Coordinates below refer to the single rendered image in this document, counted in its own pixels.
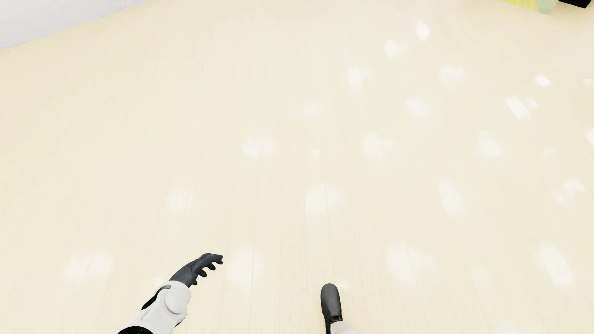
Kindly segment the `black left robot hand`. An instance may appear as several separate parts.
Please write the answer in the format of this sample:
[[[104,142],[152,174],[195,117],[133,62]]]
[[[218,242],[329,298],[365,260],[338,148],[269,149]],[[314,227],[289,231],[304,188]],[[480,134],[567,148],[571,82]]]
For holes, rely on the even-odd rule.
[[[216,270],[216,264],[223,264],[222,260],[223,256],[220,254],[205,253],[192,262],[182,266],[182,268],[175,272],[169,280],[172,282],[179,282],[190,288],[193,285],[197,285],[197,278],[207,276],[205,269],[211,271]]]

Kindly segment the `yellow-green furniture piece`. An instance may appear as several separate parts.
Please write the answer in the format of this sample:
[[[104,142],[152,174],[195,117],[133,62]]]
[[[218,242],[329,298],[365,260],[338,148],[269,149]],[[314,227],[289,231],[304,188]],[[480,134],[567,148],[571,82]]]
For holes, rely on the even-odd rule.
[[[520,6],[542,14],[550,14],[559,0],[503,0],[509,4]]]

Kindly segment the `black robot foot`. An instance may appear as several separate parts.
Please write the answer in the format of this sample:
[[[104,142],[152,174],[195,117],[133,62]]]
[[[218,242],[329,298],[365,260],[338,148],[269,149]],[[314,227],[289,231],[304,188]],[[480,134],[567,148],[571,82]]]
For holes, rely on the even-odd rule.
[[[331,325],[342,322],[342,305],[338,287],[334,284],[323,285],[320,293],[321,311],[323,313],[325,334],[331,334]]]

